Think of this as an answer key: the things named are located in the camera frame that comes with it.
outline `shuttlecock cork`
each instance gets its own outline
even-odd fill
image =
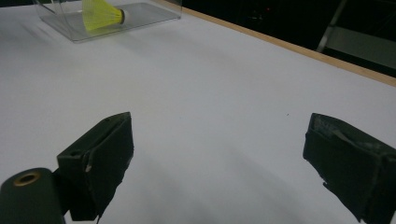
[[[126,24],[130,18],[127,11],[111,6],[105,0],[82,0],[82,19],[87,31],[112,24]]]

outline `table surface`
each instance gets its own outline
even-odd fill
[[[101,223],[357,223],[302,157],[311,114],[396,147],[394,87],[188,14],[74,44],[0,8],[0,68],[0,182],[131,111]]]

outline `shuttlecock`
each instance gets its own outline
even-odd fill
[[[82,19],[85,29],[91,31],[112,24],[125,24],[130,16],[105,0],[82,0]]]

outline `white tabletop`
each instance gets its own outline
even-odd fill
[[[103,224],[357,223],[303,159],[311,114],[396,147],[394,87],[249,35],[185,14],[74,44],[0,8],[0,182],[124,111],[135,154]]]

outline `metal ring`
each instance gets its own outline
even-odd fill
[[[14,180],[14,185],[16,187],[23,187],[26,185],[30,185],[33,182],[37,181],[37,179],[40,178],[40,173],[39,172],[30,172],[24,175],[19,176]]]

